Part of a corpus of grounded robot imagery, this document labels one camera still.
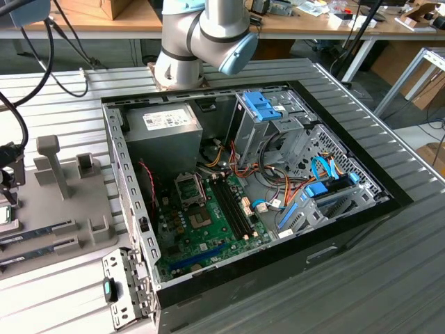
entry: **aluminum extrusion table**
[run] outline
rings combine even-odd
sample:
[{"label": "aluminum extrusion table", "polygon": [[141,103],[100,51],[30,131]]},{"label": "aluminum extrusion table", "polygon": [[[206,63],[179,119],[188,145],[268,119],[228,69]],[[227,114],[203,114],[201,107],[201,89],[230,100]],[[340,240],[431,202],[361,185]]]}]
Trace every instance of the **aluminum extrusion table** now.
[{"label": "aluminum extrusion table", "polygon": [[[425,162],[328,72],[307,59],[251,62],[226,77],[205,67],[211,86],[300,80],[367,149],[415,203],[387,221],[352,250],[299,276],[220,311],[178,333],[441,333],[445,326],[445,183]],[[58,73],[70,90],[83,90],[76,72]],[[82,99],[62,93],[50,81],[19,110],[29,126],[25,164],[33,165],[35,138],[57,134],[59,159],[91,152],[102,163],[118,245],[13,278],[0,280],[0,329],[4,333],[112,333],[102,292],[101,257],[128,246],[118,192],[107,152],[100,97],[155,90],[145,68],[89,72],[90,92]],[[0,77],[11,100],[25,95],[39,74]],[[0,143],[19,140],[9,113]],[[141,322],[125,333],[152,333]]]},{"label": "aluminum extrusion table", "polygon": [[424,62],[429,61],[431,63],[430,67],[423,73],[422,77],[419,81],[411,88],[408,94],[405,96],[405,99],[411,101],[413,97],[424,87],[425,83],[429,78],[439,69],[440,73],[445,72],[445,47],[433,47],[427,48],[423,47],[419,53],[414,57],[412,62],[408,65],[406,70],[400,75],[397,79],[396,83],[389,92],[385,95],[381,103],[375,108],[374,114],[376,116],[382,115],[382,113],[386,110],[386,108],[391,104],[394,100],[395,96],[399,92],[399,90],[406,84],[406,82],[410,79],[411,75],[419,68],[419,66]]}]

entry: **side panel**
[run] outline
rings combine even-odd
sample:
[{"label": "side panel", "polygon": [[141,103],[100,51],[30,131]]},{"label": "side panel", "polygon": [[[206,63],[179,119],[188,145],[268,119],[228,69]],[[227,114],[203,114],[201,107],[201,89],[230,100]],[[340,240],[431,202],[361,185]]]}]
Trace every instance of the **side panel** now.
[{"label": "side panel", "polygon": [[345,251],[347,243],[377,223],[359,226],[266,267],[198,294],[187,301],[171,305],[157,314],[159,334],[174,333],[203,317],[280,284],[299,273]]}]

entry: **workbench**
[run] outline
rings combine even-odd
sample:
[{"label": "workbench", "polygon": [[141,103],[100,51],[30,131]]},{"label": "workbench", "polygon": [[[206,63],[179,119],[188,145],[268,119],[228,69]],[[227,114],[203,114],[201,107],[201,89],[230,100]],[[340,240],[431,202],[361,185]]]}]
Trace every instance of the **workbench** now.
[{"label": "workbench", "polygon": [[[252,0],[247,0],[246,8],[250,8],[251,3]],[[357,4],[354,1],[349,0],[348,5],[353,12],[357,11]],[[271,40],[346,40],[349,36],[350,27],[342,26],[333,29],[328,24],[328,15],[314,17],[296,8],[293,11],[295,15],[293,17],[265,15],[259,37]],[[134,0],[114,21],[71,10],[65,10],[65,13],[79,37],[83,39],[161,39],[162,23],[148,0]],[[67,31],[67,35],[73,38],[60,14],[54,10],[54,5],[51,8],[51,16],[64,31]],[[374,29],[365,31],[362,36],[364,43],[355,54],[354,61],[345,73],[343,81],[352,81],[378,40],[445,40],[445,31],[413,33],[394,21],[398,15],[385,13],[385,17],[387,18],[386,22],[379,22]],[[28,26],[26,31],[31,39],[47,38],[45,27],[41,22]],[[251,31],[258,32],[255,26],[251,26]],[[22,39],[23,36],[18,30],[0,31],[0,39],[3,38]]]},{"label": "workbench", "polygon": [[[212,87],[299,80],[309,92],[414,199],[404,212],[343,255],[289,278],[229,309],[176,333],[441,333],[445,325],[445,181],[356,100],[320,65],[307,59],[255,61],[227,77],[204,66]],[[81,91],[76,72],[56,74],[68,89]],[[81,99],[50,82],[19,111],[29,126],[25,164],[32,167],[35,138],[57,134],[61,161],[91,152],[101,161],[119,233],[114,247],[0,280],[0,326],[4,333],[113,332],[102,290],[101,258],[128,235],[110,166],[100,97],[154,92],[143,67],[88,71],[90,92]],[[40,74],[0,77],[11,100],[24,96]],[[10,113],[0,114],[8,131],[0,143],[19,139]],[[152,333],[141,322],[124,333]]]}]

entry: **table leg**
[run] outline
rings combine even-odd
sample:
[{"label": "table leg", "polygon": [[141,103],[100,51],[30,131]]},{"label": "table leg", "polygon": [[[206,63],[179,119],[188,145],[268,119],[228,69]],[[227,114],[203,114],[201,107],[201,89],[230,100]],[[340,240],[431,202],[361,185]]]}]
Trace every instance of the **table leg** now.
[{"label": "table leg", "polygon": [[410,78],[411,74],[419,67],[423,62],[423,56],[427,52],[427,49],[422,48],[413,61],[408,65],[406,70],[402,73],[402,75],[397,79],[396,83],[389,92],[383,97],[381,103],[375,108],[374,114],[376,116],[380,116],[385,109],[389,106],[389,104],[394,100],[395,96],[399,92],[399,90],[405,85],[406,81]]},{"label": "table leg", "polygon": [[423,87],[425,82],[430,78],[432,73],[436,70],[436,65],[431,64],[431,66],[423,73],[421,78],[416,82],[416,84],[411,88],[408,94],[405,96],[407,101],[411,101],[411,99],[417,94],[420,88]]},{"label": "table leg", "polygon": [[18,56],[25,55],[25,51],[23,50],[22,41],[21,40],[13,40],[13,47],[15,50],[15,54]]},{"label": "table leg", "polygon": [[365,40],[363,45],[360,47],[359,51],[354,57],[353,62],[350,64],[348,70],[346,71],[342,82],[350,82],[357,71],[359,70],[360,66],[362,65],[364,59],[366,56],[368,56],[368,53],[372,49],[373,45],[375,43],[375,40]]}]

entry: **ram slot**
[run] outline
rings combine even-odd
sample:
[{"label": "ram slot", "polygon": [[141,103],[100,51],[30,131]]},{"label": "ram slot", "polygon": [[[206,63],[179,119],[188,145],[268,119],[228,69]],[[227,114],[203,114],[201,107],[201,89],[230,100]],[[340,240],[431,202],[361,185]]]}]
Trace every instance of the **ram slot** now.
[{"label": "ram slot", "polygon": [[236,239],[241,240],[245,235],[252,235],[252,228],[233,197],[229,186],[223,180],[212,181],[210,185]]}]

